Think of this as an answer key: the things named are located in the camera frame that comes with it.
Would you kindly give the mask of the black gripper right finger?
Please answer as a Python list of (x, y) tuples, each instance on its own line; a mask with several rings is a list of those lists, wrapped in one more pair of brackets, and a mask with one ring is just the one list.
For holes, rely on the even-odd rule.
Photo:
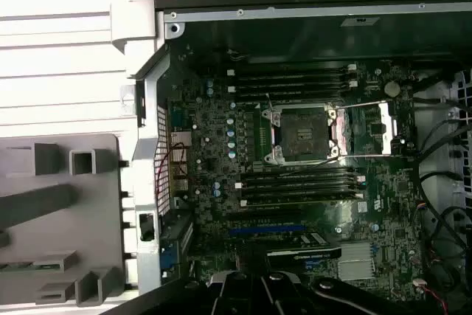
[(290, 272), (277, 271), (278, 262), (331, 260), (343, 256), (340, 246), (269, 251), (257, 244), (257, 279), (276, 314), (413, 314), (407, 305), (391, 302), (339, 278), (317, 276), (309, 286)]

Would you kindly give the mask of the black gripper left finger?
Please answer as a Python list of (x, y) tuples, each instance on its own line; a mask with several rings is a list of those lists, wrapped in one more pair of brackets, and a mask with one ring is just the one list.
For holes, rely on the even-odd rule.
[(260, 248), (237, 251), (237, 269), (210, 285), (191, 277), (174, 280), (119, 306), (121, 314), (250, 314), (255, 281), (260, 275)]

